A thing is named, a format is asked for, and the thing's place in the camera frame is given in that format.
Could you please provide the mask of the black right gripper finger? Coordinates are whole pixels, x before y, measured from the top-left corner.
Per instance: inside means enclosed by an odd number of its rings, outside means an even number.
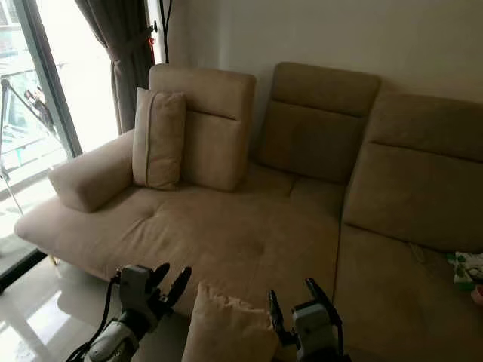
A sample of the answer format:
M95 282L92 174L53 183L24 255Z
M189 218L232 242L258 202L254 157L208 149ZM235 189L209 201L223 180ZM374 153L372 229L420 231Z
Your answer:
M287 347L287 328L285 326L284 316L275 290L269 290L268 303L269 319L270 324L272 325L272 330L275 331L279 344L283 345L283 347Z
M307 279L305 279L305 285L307 286L314 303L320 304L321 307L324 308L334 307L334 304L332 304L328 295L325 293L323 287L320 286L317 280L315 280L313 277L307 277Z

